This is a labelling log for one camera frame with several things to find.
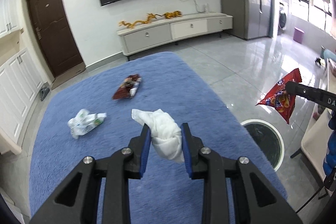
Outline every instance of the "blue rug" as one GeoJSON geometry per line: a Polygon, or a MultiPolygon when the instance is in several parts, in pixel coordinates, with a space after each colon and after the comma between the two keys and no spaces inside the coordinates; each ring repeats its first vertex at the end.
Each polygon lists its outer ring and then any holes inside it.
{"type": "MultiPolygon", "coordinates": [[[[31,157],[31,215],[83,157],[108,157],[140,134],[142,127],[132,120],[132,108],[161,108],[178,125],[188,122],[192,134],[222,156],[247,156],[286,198],[270,163],[221,99],[177,55],[164,52],[127,62],[55,95],[44,114],[31,157]],[[135,97],[111,100],[124,78],[136,73],[143,82],[135,97]],[[91,113],[107,112],[107,118],[75,140],[67,122],[82,108],[91,113]]],[[[202,194],[203,182],[190,180],[184,164],[159,158],[151,147],[143,178],[129,181],[132,223],[200,223],[202,194]]]]}

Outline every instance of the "crumpled plastic bag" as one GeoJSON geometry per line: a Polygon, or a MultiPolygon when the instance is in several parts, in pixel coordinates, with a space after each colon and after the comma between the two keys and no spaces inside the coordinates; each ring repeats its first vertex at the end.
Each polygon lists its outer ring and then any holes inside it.
{"type": "Polygon", "coordinates": [[[81,109],[75,118],[68,121],[71,136],[78,139],[78,136],[85,135],[95,127],[99,126],[106,118],[106,113],[89,114],[86,109],[81,109]]]}

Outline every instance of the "golden dragon figurine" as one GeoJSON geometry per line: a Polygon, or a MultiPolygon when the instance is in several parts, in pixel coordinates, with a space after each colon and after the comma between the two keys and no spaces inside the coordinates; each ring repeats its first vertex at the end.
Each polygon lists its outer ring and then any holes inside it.
{"type": "Polygon", "coordinates": [[[119,22],[119,26],[124,25],[126,26],[126,28],[133,29],[137,23],[141,23],[141,24],[151,23],[152,19],[154,18],[156,19],[156,16],[165,17],[165,18],[182,17],[182,12],[181,11],[167,12],[167,13],[164,13],[163,15],[150,13],[150,14],[147,14],[147,19],[145,21],[138,20],[133,23],[121,21],[119,22]]]}
{"type": "Polygon", "coordinates": [[[165,17],[165,18],[173,18],[173,17],[182,17],[182,12],[181,11],[174,11],[174,12],[167,12],[164,13],[163,15],[155,14],[160,17],[165,17]]]}
{"type": "Polygon", "coordinates": [[[156,15],[150,13],[150,14],[147,14],[147,19],[145,21],[138,20],[133,23],[121,21],[119,22],[119,26],[125,25],[127,28],[133,29],[137,23],[148,24],[148,23],[151,23],[151,20],[154,18],[156,18],[156,15]]]}

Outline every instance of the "white tissue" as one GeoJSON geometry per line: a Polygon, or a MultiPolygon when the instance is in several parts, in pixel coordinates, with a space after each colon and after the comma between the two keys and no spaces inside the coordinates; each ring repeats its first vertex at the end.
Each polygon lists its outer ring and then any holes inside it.
{"type": "Polygon", "coordinates": [[[132,109],[132,119],[149,126],[152,145],[160,157],[184,162],[181,129],[168,113],[160,109],[154,112],[132,109]]]}

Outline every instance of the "door handle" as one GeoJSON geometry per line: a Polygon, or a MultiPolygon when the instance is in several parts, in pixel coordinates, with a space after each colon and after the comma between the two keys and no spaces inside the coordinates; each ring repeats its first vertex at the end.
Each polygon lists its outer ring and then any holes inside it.
{"type": "Polygon", "coordinates": [[[39,27],[36,27],[35,30],[36,30],[37,37],[40,40],[42,38],[41,33],[40,33],[41,29],[39,27]]]}

